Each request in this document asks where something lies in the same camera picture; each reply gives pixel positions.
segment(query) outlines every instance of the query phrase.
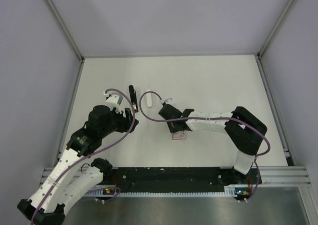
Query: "metal plate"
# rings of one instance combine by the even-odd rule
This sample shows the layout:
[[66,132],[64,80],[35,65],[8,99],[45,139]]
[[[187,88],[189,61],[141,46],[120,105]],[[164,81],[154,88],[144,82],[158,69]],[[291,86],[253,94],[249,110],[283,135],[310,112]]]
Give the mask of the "metal plate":
[[63,225],[309,225],[297,188],[260,188],[248,204],[232,198],[118,198],[81,201]]

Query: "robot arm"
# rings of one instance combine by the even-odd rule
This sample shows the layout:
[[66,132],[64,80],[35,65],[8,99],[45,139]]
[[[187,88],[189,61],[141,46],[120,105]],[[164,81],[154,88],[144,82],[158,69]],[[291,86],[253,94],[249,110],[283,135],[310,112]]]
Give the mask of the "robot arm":
[[185,109],[183,112],[181,112],[166,102],[163,102],[162,105],[163,107],[160,110],[159,115],[166,120],[182,117],[206,118],[206,120],[189,119],[183,121],[167,122],[171,133],[176,133],[179,131],[205,130],[229,135],[238,149],[234,170],[243,176],[248,174],[263,139],[251,129],[240,125],[238,122],[231,120],[212,121],[209,120],[209,118],[227,117],[240,119],[265,135],[267,132],[267,127],[254,115],[252,115],[244,107],[237,107],[233,112],[206,113],[198,112],[194,109]]
[[106,94],[106,105],[98,105],[89,113],[88,121],[78,131],[74,132],[59,162],[48,176],[43,185],[29,199],[22,199],[18,209],[31,220],[35,209],[41,203],[52,185],[53,190],[37,213],[34,222],[37,225],[61,224],[65,213],[87,192],[92,186],[101,182],[109,163],[96,160],[89,169],[89,174],[81,176],[74,184],[69,183],[75,173],[85,163],[81,161],[72,167],[60,180],[56,179],[72,164],[92,154],[101,146],[103,138],[113,132],[127,132],[132,125],[133,117],[128,108],[125,109],[125,117],[120,109],[122,96],[118,94]]

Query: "white table surface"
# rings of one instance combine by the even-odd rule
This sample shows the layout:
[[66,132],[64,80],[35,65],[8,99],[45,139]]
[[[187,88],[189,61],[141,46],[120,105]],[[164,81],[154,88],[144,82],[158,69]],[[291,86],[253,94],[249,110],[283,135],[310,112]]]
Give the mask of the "white table surface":
[[[163,98],[173,99],[177,108],[202,112],[228,112],[243,106],[268,128],[269,154],[258,159],[260,166],[287,165],[269,102],[253,55],[187,56],[86,59],[77,90],[64,146],[73,132],[83,126],[95,105],[105,102],[103,92],[116,88],[129,95],[133,85],[137,98],[150,88]],[[153,118],[161,105],[153,95],[153,107],[142,104]],[[187,139],[173,141],[166,123],[147,120],[138,112],[139,125],[115,147],[103,152],[113,166],[233,166],[237,148],[230,137],[213,132],[187,132]],[[113,133],[102,147],[122,136]],[[263,142],[260,152],[267,145]]]

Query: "white wall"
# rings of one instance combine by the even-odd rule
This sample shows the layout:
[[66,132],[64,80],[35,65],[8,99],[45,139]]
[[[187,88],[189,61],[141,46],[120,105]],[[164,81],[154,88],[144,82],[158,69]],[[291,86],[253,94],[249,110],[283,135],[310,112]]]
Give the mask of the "white wall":
[[16,208],[52,161],[79,62],[43,0],[0,0],[0,220],[25,224]]
[[263,62],[295,151],[318,194],[318,1],[298,0]]
[[287,0],[53,0],[84,56],[257,53]]

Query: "small white block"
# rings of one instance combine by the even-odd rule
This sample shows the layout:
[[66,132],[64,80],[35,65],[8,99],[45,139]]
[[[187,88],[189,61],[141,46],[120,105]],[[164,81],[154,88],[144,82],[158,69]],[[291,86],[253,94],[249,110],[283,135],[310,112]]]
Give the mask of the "small white block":
[[147,106],[152,107],[153,106],[153,98],[151,93],[146,94],[146,100],[147,100]]

